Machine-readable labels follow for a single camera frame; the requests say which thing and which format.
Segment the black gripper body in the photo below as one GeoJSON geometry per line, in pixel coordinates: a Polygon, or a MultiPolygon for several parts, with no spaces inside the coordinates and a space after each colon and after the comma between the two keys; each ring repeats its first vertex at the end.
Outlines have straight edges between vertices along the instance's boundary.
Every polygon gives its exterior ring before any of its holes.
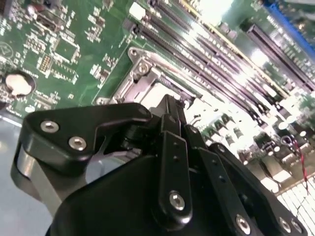
{"type": "Polygon", "coordinates": [[[154,219],[158,161],[133,160],[81,188],[60,205],[49,236],[226,236],[229,230],[204,177],[190,171],[193,216],[179,231],[154,219]]]}

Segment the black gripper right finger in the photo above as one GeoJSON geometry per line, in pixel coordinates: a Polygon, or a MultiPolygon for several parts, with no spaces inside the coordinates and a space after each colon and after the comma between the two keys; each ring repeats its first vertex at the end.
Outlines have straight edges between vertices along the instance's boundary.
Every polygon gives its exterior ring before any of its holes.
{"type": "Polygon", "coordinates": [[[181,236],[305,236],[304,225],[222,144],[206,146],[178,117],[188,145],[193,216],[181,236]]]}

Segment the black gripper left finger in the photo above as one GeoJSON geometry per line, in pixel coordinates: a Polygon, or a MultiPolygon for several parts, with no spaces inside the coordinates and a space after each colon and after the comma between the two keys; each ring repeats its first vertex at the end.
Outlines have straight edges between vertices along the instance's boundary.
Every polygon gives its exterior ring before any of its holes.
{"type": "Polygon", "coordinates": [[[139,103],[37,111],[22,124],[11,177],[18,189],[56,215],[68,196],[119,167],[157,160],[157,223],[188,223],[193,216],[188,145],[178,102],[139,103]]]}

